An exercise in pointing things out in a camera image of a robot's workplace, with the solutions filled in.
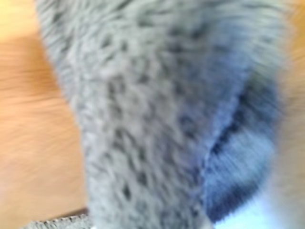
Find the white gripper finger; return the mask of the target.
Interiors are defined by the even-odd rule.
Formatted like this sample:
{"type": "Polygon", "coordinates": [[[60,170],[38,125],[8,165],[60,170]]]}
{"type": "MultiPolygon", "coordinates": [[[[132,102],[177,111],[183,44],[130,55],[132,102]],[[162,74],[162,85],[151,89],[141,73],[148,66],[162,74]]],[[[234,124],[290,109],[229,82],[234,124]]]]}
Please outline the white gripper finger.
{"type": "Polygon", "coordinates": [[[305,227],[305,66],[295,64],[284,82],[287,94],[281,151],[264,191],[217,229],[305,227]]]}

